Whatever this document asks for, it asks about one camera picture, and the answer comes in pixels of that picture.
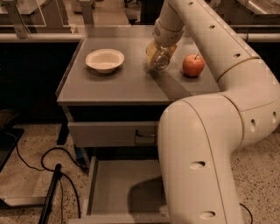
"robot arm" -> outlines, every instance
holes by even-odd
[[[153,32],[158,49],[174,47],[184,26],[220,93],[176,101],[160,119],[158,153],[171,223],[242,224],[230,155],[278,126],[279,82],[203,0],[164,1]],[[157,67],[162,56],[155,52],[148,62]]]

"open drawer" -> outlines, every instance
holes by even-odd
[[[158,160],[92,157],[81,219],[69,223],[170,223]]]
[[[158,122],[70,122],[77,147],[156,145]]]

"apple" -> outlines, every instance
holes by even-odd
[[[199,77],[205,66],[204,59],[199,54],[185,56],[183,61],[183,72],[187,77]]]

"bowl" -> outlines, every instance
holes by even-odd
[[[123,54],[114,49],[100,49],[91,52],[86,57],[87,66],[95,69],[101,74],[110,74],[114,72],[123,61]]]

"drawer handle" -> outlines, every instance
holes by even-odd
[[[156,134],[149,134],[149,135],[140,134],[139,130],[136,130],[135,134],[136,134],[137,137],[157,137]]]

